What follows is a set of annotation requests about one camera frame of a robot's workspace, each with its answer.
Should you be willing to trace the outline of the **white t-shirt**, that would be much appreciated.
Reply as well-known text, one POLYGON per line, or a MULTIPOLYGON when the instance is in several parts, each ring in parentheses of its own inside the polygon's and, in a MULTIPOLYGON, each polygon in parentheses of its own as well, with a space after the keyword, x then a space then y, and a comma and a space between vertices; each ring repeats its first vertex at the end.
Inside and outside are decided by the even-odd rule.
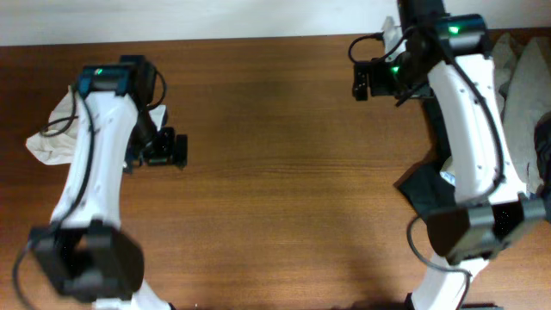
POLYGON ((77 112, 73 111, 71 92, 68 91, 49 115, 48 123, 27 138, 26 147, 43 164, 70 164, 77 131, 77 112))

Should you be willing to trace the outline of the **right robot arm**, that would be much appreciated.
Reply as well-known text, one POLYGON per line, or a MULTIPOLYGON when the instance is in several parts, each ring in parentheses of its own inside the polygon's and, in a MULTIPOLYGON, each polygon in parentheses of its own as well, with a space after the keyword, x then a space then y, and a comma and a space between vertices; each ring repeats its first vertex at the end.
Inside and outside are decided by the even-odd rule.
POLYGON ((375 38, 385 52, 354 61, 353 97, 435 98, 455 167, 455 205, 420 211, 433 257, 404 308, 462 309, 474 278, 550 214, 530 198, 506 144, 483 18, 451 15, 440 0, 398 4, 375 38))

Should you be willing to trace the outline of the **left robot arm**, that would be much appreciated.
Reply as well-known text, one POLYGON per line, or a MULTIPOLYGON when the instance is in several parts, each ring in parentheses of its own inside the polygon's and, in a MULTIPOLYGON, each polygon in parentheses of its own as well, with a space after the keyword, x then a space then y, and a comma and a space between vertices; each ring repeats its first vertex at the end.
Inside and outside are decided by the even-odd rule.
POLYGON ((95 309, 171 309, 145 280, 141 247, 121 230, 123 174, 144 164, 188 162, 188 137, 151 112, 163 76, 143 55, 86 65, 70 89, 76 149, 48 226, 35 226, 32 253, 55 292, 95 309))

